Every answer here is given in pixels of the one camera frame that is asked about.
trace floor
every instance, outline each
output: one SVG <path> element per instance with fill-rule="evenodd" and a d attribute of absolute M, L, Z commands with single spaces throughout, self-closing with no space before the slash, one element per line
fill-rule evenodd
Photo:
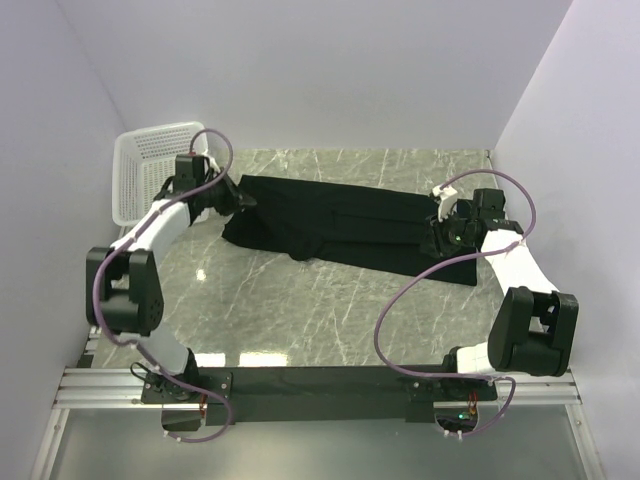
<path fill-rule="evenodd" d="M 242 173 L 379 187 L 426 194 L 445 179 L 488 168 L 483 150 L 244 150 Z M 456 183 L 462 198 L 495 187 L 490 175 Z M 247 250 L 221 238 L 211 215 L 183 234 L 160 266 L 163 324 L 200 365 L 365 365 L 380 363 L 372 332 L 380 309 L 408 280 L 401 275 L 285 254 Z M 475 288 L 423 281 L 392 309 L 381 344 L 399 363 L 440 363 L 454 346 L 486 340 L 502 302 L 488 264 Z M 94 367 L 126 367 L 137 352 L 104 339 Z"/>

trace marble tabletop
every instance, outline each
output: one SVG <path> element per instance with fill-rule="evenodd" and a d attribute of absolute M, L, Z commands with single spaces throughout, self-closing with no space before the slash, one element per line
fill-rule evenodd
<path fill-rule="evenodd" d="M 489 168 L 484 150 L 241 150 L 242 173 L 345 183 L 426 194 L 471 168 Z M 456 183 L 463 198 L 495 187 L 490 175 Z M 381 308 L 408 277 L 322 260 L 248 250 L 221 238 L 215 214 L 171 246 L 159 267 L 163 324 L 201 365 L 379 364 L 373 328 Z M 425 280 L 387 316 L 381 345 L 398 363 L 440 363 L 456 345 L 484 341 L 502 302 L 491 268 L 478 262 L 475 288 Z M 128 367 L 137 352 L 102 338 L 94 368 Z"/>

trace wall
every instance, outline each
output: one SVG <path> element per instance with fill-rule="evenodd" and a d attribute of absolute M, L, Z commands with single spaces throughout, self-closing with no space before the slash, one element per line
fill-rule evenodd
<path fill-rule="evenodd" d="M 637 1 L 575 0 L 495 156 L 537 201 L 536 258 L 580 301 L 572 364 L 608 478 L 621 480 L 640 471 L 639 24 Z"/>
<path fill-rule="evenodd" d="M 53 2 L 4 0 L 0 23 L 0 477 L 23 479 L 86 340 L 84 256 L 116 233 L 123 125 Z"/>
<path fill-rule="evenodd" d="M 493 148 L 571 0 L 59 0 L 127 129 Z"/>

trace plastic basket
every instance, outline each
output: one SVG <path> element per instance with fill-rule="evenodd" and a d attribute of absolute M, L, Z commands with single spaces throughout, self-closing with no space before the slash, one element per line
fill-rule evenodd
<path fill-rule="evenodd" d="M 176 155 L 187 153 L 191 138 L 203 128 L 199 122 L 174 123 L 141 128 L 116 139 L 111 195 L 116 224 L 132 226 L 144 217 L 166 178 L 174 174 Z M 198 137 L 194 148 L 207 152 L 205 135 Z M 205 210 L 199 220 L 207 216 Z"/>

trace purple cable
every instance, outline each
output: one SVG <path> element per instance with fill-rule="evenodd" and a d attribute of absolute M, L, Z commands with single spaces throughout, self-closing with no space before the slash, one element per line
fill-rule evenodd
<path fill-rule="evenodd" d="M 163 204 L 158 210 L 153 212 L 153 214 L 151 214 L 149 216 L 149 218 L 138 228 L 138 230 L 136 231 L 136 237 L 141 235 L 142 233 L 144 233 L 144 231 L 147 230 L 147 228 L 149 228 L 149 226 L 155 221 L 155 219 L 158 218 L 160 216 L 160 214 L 162 212 L 164 212 L 167 208 L 171 207 L 172 205 L 175 205 L 178 202 L 181 202 L 182 200 L 185 200 L 185 199 L 187 199 L 189 197 L 192 197 L 193 195 L 197 195 L 197 194 L 205 191 L 208 188 L 213 187 L 216 183 L 218 183 L 220 180 L 222 180 L 222 178 L 227 174 L 227 172 L 231 168 L 231 164 L 233 163 L 233 147 L 231 146 L 231 142 L 229 141 L 229 139 L 223 133 L 221 133 L 221 132 L 219 132 L 217 130 L 214 130 L 212 128 L 205 128 L 203 130 L 200 130 L 191 139 L 191 143 L 189 145 L 189 153 L 194 153 L 193 152 L 193 146 L 195 144 L 196 139 L 200 135 L 202 135 L 203 133 L 207 133 L 207 132 L 217 135 L 226 144 L 227 149 L 229 150 L 229 161 L 227 162 L 225 167 L 210 182 L 207 182 L 207 183 L 205 183 L 204 185 L 201 185 L 198 188 L 194 188 L 193 190 L 189 190 L 188 192 L 185 192 L 182 195 L 179 195 L 176 198 L 171 199 L 171 201 Z M 195 385 L 189 385 L 188 383 L 182 382 L 182 381 L 174 378 L 168 371 L 166 371 L 164 368 L 162 368 L 162 366 L 160 366 L 158 364 L 158 361 L 155 358 L 153 358 L 153 356 L 142 345 L 140 345 L 136 340 L 124 340 L 124 341 L 121 341 L 118 338 L 116 338 L 116 336 L 113 334 L 113 332 L 111 330 L 109 330 L 109 327 L 107 326 L 107 322 L 104 319 L 104 315 L 102 314 L 102 310 L 100 309 L 100 284 L 102 283 L 102 279 L 105 276 L 105 272 L 107 270 L 107 267 L 111 264 L 111 262 L 113 261 L 114 258 L 116 258 L 120 253 L 126 251 L 127 248 L 129 248 L 135 241 L 136 241 L 136 238 L 130 238 L 129 240 L 124 242 L 117 249 L 115 249 L 113 252 L 111 252 L 109 255 L 107 255 L 107 257 L 104 259 L 104 261 L 98 267 L 98 271 L 96 272 L 96 276 L 93 279 L 93 289 L 92 289 L 92 292 L 91 292 L 92 293 L 92 297 L 91 298 L 92 298 L 92 303 L 93 303 L 93 313 L 94 313 L 94 315 L 96 317 L 96 322 L 98 323 L 98 325 L 100 325 L 100 328 L 102 329 L 102 331 L 104 332 L 105 336 L 109 339 L 109 341 L 111 343 L 113 343 L 114 345 L 116 345 L 118 347 L 126 347 L 127 345 L 135 346 L 138 349 L 138 351 L 140 352 L 140 354 L 154 367 L 154 369 L 156 369 L 156 371 L 158 373 L 160 373 L 163 377 L 165 377 L 167 380 L 169 380 L 174 385 L 177 385 L 177 386 L 179 386 L 181 388 L 184 388 L 185 390 L 189 390 L 189 391 L 192 391 L 192 392 L 200 393 L 202 395 L 206 395 L 207 397 L 212 398 L 212 399 L 222 403 L 225 406 L 225 408 L 227 409 L 227 419 L 226 419 L 224 425 L 217 432 L 215 432 L 215 433 L 213 433 L 213 434 L 211 434 L 209 436 L 202 437 L 202 438 L 183 438 L 183 437 L 180 437 L 179 435 L 177 435 L 175 433 L 168 433 L 168 435 L 171 438 L 175 438 L 176 440 L 184 442 L 184 443 L 203 443 L 203 442 L 208 442 L 209 440 L 213 440 L 214 438 L 218 438 L 220 435 L 222 435 L 227 430 L 227 428 L 229 428 L 229 426 L 233 423 L 233 409 L 231 408 L 231 404 L 229 403 L 229 401 L 226 398 L 224 398 L 222 395 L 219 395 L 219 394 L 217 394 L 215 392 L 212 392 L 212 391 L 209 391 L 209 390 L 205 390 L 204 388 L 196 387 Z"/>
<path fill-rule="evenodd" d="M 525 196 L 525 198 L 529 202 L 529 207 L 531 208 L 531 223 L 527 227 L 527 230 L 523 233 L 522 240 L 527 238 L 529 236 L 529 234 L 533 231 L 533 228 L 536 225 L 536 206 L 535 206 L 535 204 L 533 202 L 533 199 L 531 198 L 531 195 L 529 195 L 529 192 L 527 192 L 527 190 L 517 180 L 515 180 L 512 177 L 510 177 L 506 173 L 498 172 L 496 170 L 492 170 L 492 169 L 489 169 L 489 168 L 480 168 L 480 169 L 476 169 L 476 170 L 469 170 L 467 172 L 461 173 L 460 175 L 456 175 L 453 178 L 450 178 L 449 180 L 444 182 L 442 185 L 440 185 L 440 188 L 448 187 L 449 185 L 451 185 L 456 180 L 459 180 L 462 177 L 466 177 L 467 175 L 473 175 L 473 174 L 476 174 L 476 173 L 491 173 L 493 175 L 497 175 L 499 177 L 502 177 L 502 178 L 508 180 L 509 182 L 511 182 L 513 185 L 515 185 L 523 193 L 523 195 Z M 505 248 L 502 248 L 500 250 L 493 250 L 491 252 L 476 252 L 476 253 L 470 253 L 468 255 L 462 255 L 460 257 L 449 258 L 447 260 L 444 260 L 444 261 L 434 265 L 433 267 L 428 268 L 427 270 L 422 272 L 420 275 L 418 275 L 417 277 L 412 279 L 404 287 L 402 287 L 398 291 L 398 293 L 396 293 L 391 298 L 391 300 L 389 300 L 389 302 L 384 306 L 384 308 L 380 312 L 380 316 L 378 317 L 378 321 L 376 322 L 376 326 L 375 326 L 374 331 L 373 331 L 373 346 L 374 346 L 374 348 L 376 350 L 376 353 L 378 354 L 378 357 L 380 357 L 380 360 L 382 360 L 385 363 L 385 365 L 387 365 L 389 368 L 391 368 L 392 370 L 394 370 L 394 371 L 396 371 L 396 372 L 398 372 L 398 373 L 400 373 L 402 375 L 409 375 L 409 376 L 418 377 L 418 378 L 471 378 L 471 379 L 477 379 L 477 380 L 486 380 L 487 382 L 490 382 L 490 383 L 493 383 L 494 381 L 497 381 L 497 380 L 507 380 L 507 381 L 511 382 L 511 390 L 509 391 L 509 395 L 508 395 L 506 401 L 504 402 L 504 405 L 502 406 L 502 408 L 500 408 L 500 410 L 498 411 L 498 413 L 491 420 L 489 420 L 484 425 L 478 427 L 477 429 L 475 429 L 475 430 L 473 430 L 471 432 L 462 433 L 461 434 L 462 437 L 468 437 L 468 436 L 471 436 L 471 435 L 475 435 L 475 434 L 481 433 L 481 432 L 489 429 L 491 426 L 493 426 L 504 415 L 504 413 L 507 411 L 507 408 L 509 408 L 509 405 L 511 404 L 511 401 L 513 400 L 513 395 L 515 394 L 515 391 L 516 391 L 516 381 L 515 381 L 515 379 L 513 377 L 509 377 L 509 376 L 492 377 L 491 375 L 482 375 L 482 374 L 425 373 L 425 372 L 416 372 L 414 370 L 409 370 L 407 368 L 403 368 L 403 367 L 401 367 L 399 365 L 396 365 L 391 360 L 389 360 L 384 355 L 384 353 L 382 353 L 382 350 L 380 349 L 380 329 L 382 328 L 382 322 L 384 321 L 387 313 L 389 313 L 389 310 L 391 310 L 391 307 L 393 307 L 393 305 L 400 299 L 400 297 L 402 297 L 402 295 L 404 295 L 411 287 L 413 287 L 420 280 L 428 277 L 432 273 L 437 272 L 438 270 L 440 270 L 440 269 L 442 269 L 444 267 L 448 267 L 449 265 L 453 265 L 455 263 L 466 262 L 467 260 L 474 260 L 474 259 L 477 259 L 477 258 L 490 257 L 492 255 L 500 255 L 501 253 L 507 253 L 507 252 L 513 250 L 515 247 L 517 247 L 519 245 L 519 243 L 520 242 L 514 242 L 514 243 L 512 243 L 511 245 L 509 245 L 509 246 L 507 246 Z"/>

